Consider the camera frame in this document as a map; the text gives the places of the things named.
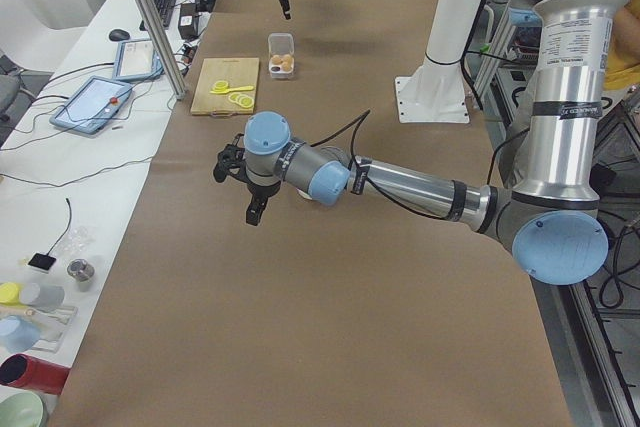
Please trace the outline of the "blue teach pendant near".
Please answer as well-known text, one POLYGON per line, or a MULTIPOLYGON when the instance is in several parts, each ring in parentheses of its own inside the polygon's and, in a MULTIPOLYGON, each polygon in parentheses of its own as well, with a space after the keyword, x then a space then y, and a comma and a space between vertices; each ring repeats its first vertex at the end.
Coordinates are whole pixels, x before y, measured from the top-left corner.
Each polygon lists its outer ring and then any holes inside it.
POLYGON ((49 122, 63 131, 95 134, 115 117, 132 91, 130 83, 91 76, 58 108, 49 122))

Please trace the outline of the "black computer mouse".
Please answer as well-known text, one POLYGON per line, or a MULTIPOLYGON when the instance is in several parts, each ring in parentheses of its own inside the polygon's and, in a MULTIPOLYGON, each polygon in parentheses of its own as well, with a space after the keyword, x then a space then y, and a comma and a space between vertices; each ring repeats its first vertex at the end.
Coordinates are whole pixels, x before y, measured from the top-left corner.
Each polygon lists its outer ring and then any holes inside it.
POLYGON ((108 38, 113 42, 120 42, 130 39, 130 34, 123 29, 113 29, 109 32, 108 38))

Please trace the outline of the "black square pad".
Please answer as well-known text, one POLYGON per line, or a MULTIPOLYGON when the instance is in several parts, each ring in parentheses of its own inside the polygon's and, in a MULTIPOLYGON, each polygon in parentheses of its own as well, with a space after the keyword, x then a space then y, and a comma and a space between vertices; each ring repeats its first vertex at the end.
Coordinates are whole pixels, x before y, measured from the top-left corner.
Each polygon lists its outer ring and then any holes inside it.
POLYGON ((42 272, 49 272, 57 259, 50 254, 34 253, 27 265, 42 272))

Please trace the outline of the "blue teach pendant far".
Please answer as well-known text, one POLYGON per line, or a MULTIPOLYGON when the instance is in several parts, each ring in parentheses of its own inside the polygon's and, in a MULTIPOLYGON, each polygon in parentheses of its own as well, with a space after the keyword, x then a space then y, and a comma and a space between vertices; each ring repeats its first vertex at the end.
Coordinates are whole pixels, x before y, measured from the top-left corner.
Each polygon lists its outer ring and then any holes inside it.
POLYGON ((123 82, 157 78, 163 67, 150 39, 125 40, 117 44, 112 78, 123 82))

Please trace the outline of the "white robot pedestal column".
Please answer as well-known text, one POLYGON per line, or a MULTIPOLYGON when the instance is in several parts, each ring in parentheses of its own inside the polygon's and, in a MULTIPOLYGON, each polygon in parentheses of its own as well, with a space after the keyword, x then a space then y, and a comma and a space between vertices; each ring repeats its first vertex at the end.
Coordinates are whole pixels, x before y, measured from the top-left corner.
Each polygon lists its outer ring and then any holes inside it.
POLYGON ((481 1, 438 0, 423 64, 395 79, 400 122, 469 122, 461 61, 481 1))

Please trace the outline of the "clear plastic egg box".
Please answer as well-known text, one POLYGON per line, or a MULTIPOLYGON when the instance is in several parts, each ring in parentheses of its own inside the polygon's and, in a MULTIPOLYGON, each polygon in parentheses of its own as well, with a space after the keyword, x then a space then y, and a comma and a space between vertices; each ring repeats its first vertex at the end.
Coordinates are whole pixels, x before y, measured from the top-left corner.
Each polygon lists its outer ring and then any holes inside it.
POLYGON ((268 71, 272 79, 290 79, 295 68, 295 44, 290 33, 271 33, 268 36, 268 71))

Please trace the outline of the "green bowl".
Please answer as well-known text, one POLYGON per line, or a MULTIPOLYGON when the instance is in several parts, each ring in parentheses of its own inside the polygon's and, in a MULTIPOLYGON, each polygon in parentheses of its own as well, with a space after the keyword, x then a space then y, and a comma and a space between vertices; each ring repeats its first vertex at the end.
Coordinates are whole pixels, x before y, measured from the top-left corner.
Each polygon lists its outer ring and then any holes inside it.
POLYGON ((35 393, 17 393, 1 401, 2 427, 42 427, 47 420, 46 407, 35 393))

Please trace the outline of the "aluminium frame post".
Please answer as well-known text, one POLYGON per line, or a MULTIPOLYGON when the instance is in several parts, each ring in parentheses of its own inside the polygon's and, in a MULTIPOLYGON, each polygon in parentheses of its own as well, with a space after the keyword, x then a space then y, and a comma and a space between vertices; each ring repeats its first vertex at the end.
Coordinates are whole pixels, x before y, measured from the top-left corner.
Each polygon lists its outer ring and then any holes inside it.
POLYGON ((160 15, 153 0, 134 0, 142 20, 145 23, 152 44, 159 54, 162 67, 168 77, 171 88, 177 100, 182 100, 186 95, 186 84, 178 68, 169 43, 167 34, 161 22, 160 15))

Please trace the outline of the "red cylinder cup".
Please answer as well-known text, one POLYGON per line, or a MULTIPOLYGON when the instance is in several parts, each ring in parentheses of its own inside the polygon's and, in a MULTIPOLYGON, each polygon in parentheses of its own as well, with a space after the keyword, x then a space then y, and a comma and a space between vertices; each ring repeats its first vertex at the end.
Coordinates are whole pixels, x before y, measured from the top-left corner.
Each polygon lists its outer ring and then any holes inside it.
POLYGON ((70 369, 26 354, 14 354, 1 363, 3 386, 60 395, 70 369))

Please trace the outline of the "yellow cup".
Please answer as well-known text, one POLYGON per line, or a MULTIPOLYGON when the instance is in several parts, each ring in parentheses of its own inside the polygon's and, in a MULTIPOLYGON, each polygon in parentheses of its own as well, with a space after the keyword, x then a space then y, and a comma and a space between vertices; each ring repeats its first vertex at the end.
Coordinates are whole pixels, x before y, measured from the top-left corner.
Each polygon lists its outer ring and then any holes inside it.
POLYGON ((0 284, 0 303, 2 305, 18 305, 23 285, 15 282, 0 284))

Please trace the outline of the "blue teach pendant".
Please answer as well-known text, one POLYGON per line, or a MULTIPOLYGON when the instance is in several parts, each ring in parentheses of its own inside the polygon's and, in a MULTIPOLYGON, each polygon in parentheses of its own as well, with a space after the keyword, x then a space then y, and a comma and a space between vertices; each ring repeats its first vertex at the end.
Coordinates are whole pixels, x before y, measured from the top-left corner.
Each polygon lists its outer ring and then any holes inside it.
POLYGON ((150 39, 125 40, 117 44, 112 78, 123 82, 157 78, 163 67, 150 39))
POLYGON ((49 122, 63 131, 95 134, 115 117, 132 91, 130 83, 91 76, 58 108, 49 122))

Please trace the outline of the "grey cup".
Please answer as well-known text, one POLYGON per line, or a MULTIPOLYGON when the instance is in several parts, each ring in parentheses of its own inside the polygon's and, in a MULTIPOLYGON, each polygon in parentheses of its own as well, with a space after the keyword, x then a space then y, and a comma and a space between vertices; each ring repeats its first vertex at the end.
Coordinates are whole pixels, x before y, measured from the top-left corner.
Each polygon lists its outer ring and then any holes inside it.
POLYGON ((19 294, 19 301, 35 309, 51 312, 59 308, 65 298, 64 288, 57 285, 25 284, 19 294))

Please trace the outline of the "light blue cup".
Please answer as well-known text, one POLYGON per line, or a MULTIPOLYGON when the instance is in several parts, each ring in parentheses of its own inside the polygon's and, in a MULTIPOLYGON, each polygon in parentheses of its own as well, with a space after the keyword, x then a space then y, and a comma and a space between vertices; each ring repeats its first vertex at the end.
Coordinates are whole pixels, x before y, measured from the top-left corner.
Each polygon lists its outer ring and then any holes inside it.
POLYGON ((40 341, 40 330, 22 317, 1 319, 1 345, 11 354, 24 352, 40 341))

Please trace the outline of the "wooden cutting board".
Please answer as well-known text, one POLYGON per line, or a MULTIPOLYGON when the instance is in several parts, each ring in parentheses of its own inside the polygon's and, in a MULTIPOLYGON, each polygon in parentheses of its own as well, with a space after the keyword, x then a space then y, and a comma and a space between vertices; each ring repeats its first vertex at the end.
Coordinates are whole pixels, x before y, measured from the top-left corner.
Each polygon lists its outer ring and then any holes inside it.
POLYGON ((218 117, 252 114, 259 65, 256 57, 205 58, 190 113, 218 117))

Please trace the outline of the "black power adapter box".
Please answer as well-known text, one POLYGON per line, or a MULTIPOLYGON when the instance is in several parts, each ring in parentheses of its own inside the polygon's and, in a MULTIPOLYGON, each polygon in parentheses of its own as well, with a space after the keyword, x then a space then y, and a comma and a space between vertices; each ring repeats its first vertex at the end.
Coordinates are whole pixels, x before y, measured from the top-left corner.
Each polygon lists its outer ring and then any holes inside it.
POLYGON ((194 40, 199 35, 199 12, 195 3, 180 5, 178 31, 183 40, 194 40))

